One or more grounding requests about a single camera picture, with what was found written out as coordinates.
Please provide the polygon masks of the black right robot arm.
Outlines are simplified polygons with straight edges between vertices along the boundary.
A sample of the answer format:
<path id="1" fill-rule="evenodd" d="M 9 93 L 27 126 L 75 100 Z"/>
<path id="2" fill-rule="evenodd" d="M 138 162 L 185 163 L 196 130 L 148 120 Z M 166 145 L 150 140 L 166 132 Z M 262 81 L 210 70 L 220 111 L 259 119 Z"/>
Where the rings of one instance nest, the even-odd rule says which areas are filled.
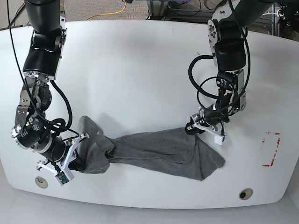
<path id="1" fill-rule="evenodd" d="M 24 7 L 33 34 L 24 66 L 19 67 L 23 86 L 11 134 L 19 147 L 44 157 L 37 169 L 52 172 L 58 183 L 64 185 L 74 178 L 74 170 L 84 168 L 77 149 L 88 137 L 78 132 L 66 139 L 61 137 L 61 133 L 71 130 L 73 119 L 70 103 L 55 83 L 67 34 L 65 11 L 60 0 L 26 0 Z M 50 87 L 64 100 L 67 120 L 46 118 L 45 112 L 52 102 Z"/>

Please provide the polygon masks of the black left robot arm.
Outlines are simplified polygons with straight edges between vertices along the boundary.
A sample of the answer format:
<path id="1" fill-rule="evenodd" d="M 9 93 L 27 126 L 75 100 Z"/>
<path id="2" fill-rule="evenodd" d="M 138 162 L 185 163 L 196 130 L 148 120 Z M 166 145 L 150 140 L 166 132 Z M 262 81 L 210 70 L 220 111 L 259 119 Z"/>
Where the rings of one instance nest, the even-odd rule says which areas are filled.
<path id="1" fill-rule="evenodd" d="M 188 68 L 188 77 L 197 90 L 197 97 L 203 95 L 214 99 L 215 103 L 209 107 L 199 103 L 198 113 L 192 115 L 185 126 L 187 134 L 207 132 L 214 136 L 214 142 L 218 145 L 226 140 L 224 124 L 246 107 L 246 87 L 251 70 L 248 26 L 273 3 L 272 0 L 222 0 L 214 9 L 212 18 L 207 22 L 212 53 L 194 58 Z M 205 59 L 214 61 L 218 73 L 204 80 L 203 84 L 215 80 L 217 95 L 205 91 L 203 84 L 198 84 L 193 77 L 195 64 Z"/>

